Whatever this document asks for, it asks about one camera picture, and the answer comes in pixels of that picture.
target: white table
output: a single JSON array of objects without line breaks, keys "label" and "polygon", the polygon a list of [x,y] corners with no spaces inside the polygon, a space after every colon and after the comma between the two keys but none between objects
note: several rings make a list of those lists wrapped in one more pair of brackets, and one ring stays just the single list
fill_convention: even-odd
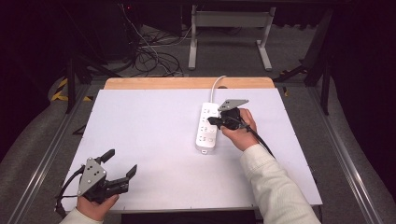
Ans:
[{"label": "white table", "polygon": [[[116,155],[103,164],[108,180],[138,167],[129,192],[121,194],[112,212],[256,208],[239,164],[241,152],[228,138],[218,133],[213,154],[202,155],[194,147],[201,104],[209,94],[210,89],[100,91],[67,177],[89,157],[115,148]],[[308,202],[322,204],[277,89],[215,90],[215,103],[233,98],[249,99],[244,107],[252,112],[258,133]],[[76,179],[65,195],[77,189]],[[70,211],[76,199],[63,204]]]}]

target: white power strip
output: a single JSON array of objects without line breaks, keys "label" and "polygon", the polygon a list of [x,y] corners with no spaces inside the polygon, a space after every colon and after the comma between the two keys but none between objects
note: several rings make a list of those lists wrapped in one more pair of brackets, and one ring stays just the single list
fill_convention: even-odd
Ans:
[{"label": "white power strip", "polygon": [[197,137],[195,140],[195,147],[200,150],[202,154],[207,154],[215,149],[218,127],[216,125],[211,125],[207,118],[218,116],[218,104],[203,103],[201,116],[199,118]]}]

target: yellow tape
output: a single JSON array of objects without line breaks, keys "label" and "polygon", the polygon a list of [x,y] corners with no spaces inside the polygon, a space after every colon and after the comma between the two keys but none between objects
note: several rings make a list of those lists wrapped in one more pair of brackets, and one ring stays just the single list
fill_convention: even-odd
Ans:
[{"label": "yellow tape", "polygon": [[[62,96],[62,90],[64,89],[64,86],[67,84],[67,78],[64,77],[64,79],[61,81],[61,83],[58,86],[58,89],[56,90],[55,94],[53,94],[51,101],[55,100],[60,100],[60,101],[68,101],[69,97],[67,96]],[[83,101],[92,101],[93,96],[85,96]]]}]

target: white sleeve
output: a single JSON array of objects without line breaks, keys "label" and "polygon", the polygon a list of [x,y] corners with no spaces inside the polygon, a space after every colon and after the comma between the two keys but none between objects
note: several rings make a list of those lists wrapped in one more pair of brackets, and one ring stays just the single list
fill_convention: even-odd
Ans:
[{"label": "white sleeve", "polygon": [[265,224],[320,223],[299,187],[263,146],[249,147],[240,161]]},{"label": "white sleeve", "polygon": [[80,213],[77,208],[73,209],[60,224],[102,224],[103,221],[95,221]]}]

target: hand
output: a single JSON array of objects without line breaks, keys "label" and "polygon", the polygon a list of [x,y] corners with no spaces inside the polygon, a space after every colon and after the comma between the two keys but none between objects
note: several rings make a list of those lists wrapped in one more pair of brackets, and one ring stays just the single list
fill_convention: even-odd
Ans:
[{"label": "hand", "polygon": [[[257,132],[256,122],[251,116],[250,111],[248,109],[240,108],[239,112],[245,123],[250,125],[250,128],[254,132]],[[248,133],[247,129],[230,130],[221,126],[221,131],[224,135],[229,137],[233,144],[241,151],[245,151],[248,147],[259,144],[259,141],[253,133]]]},{"label": "hand", "polygon": [[86,198],[81,196],[78,197],[77,200],[77,210],[84,216],[89,217],[95,221],[103,221],[108,210],[110,210],[110,208],[116,203],[118,199],[119,195],[115,194],[99,204],[95,202],[90,202]]}]

